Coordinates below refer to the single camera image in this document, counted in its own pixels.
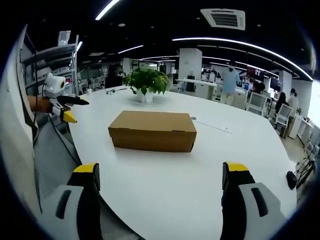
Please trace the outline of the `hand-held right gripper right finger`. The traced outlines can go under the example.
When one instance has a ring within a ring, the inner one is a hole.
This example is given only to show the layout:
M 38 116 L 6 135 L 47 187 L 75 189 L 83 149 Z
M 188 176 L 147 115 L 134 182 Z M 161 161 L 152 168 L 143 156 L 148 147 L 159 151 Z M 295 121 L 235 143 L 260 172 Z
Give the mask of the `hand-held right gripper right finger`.
M 286 221 L 281 202 L 240 163 L 222 165 L 222 240 L 270 240 Z

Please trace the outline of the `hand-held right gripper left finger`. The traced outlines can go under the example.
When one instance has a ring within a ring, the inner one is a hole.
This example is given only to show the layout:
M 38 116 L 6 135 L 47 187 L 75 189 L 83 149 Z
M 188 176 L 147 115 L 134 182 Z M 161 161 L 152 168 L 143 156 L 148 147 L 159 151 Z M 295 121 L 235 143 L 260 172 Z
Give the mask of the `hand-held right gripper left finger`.
M 82 164 L 43 200 L 43 227 L 51 240 L 103 239 L 100 186 L 99 163 Z

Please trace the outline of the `person's left hand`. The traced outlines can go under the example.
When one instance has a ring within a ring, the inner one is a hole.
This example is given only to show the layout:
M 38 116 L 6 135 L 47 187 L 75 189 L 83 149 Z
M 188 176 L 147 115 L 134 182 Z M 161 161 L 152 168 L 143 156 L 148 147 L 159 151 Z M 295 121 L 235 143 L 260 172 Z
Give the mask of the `person's left hand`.
M 40 112 L 40 113 L 50 113 L 53 114 L 53 105 L 50 102 L 50 100 L 46 97 L 40 97 L 40 96 L 32 96 L 28 95 L 27 100 L 29 103 L 30 111 Z

